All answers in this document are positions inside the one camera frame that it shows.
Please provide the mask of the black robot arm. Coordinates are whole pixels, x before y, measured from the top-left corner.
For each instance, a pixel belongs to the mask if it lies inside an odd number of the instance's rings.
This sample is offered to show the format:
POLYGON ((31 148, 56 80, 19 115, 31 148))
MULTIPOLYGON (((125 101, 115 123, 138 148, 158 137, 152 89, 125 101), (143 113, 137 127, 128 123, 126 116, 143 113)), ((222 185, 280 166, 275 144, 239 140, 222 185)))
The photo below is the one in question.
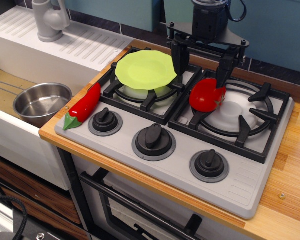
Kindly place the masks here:
POLYGON ((245 61, 248 40, 234 34, 228 23, 240 22, 247 15, 243 9, 241 17, 231 15, 230 0, 194 0, 192 23, 171 22, 168 26, 167 44, 171 49, 174 71, 182 76, 190 63, 190 53, 219 57, 216 70, 216 87, 225 86, 233 70, 245 61))

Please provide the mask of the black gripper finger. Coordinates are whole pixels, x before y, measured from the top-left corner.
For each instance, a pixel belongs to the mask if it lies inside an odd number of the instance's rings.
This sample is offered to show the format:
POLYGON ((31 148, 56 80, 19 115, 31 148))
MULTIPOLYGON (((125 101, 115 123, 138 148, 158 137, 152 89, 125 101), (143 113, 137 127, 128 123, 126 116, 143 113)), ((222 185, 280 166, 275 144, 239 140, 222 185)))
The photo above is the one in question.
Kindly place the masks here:
POLYGON ((189 65, 190 52, 188 46, 173 40, 170 48, 174 71, 177 76, 180 77, 184 74, 189 65))
POLYGON ((217 88, 223 88, 226 81, 230 78, 235 68, 235 58, 233 55, 224 55, 216 71, 217 88))

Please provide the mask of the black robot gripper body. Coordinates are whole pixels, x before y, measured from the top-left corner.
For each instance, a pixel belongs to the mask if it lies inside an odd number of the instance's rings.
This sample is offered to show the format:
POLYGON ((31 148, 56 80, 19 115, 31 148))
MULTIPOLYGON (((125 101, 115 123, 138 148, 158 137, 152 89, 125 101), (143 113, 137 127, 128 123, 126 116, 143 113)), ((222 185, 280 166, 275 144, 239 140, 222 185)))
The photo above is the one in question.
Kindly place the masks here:
POLYGON ((232 55, 237 65, 245 61, 245 51, 250 43, 232 33, 229 21, 240 22, 247 15, 247 6, 242 0, 243 13, 234 18, 231 14, 230 0, 193 0, 193 17, 191 23, 170 22, 168 25, 168 42, 173 40, 187 45, 188 50, 212 55, 232 55))

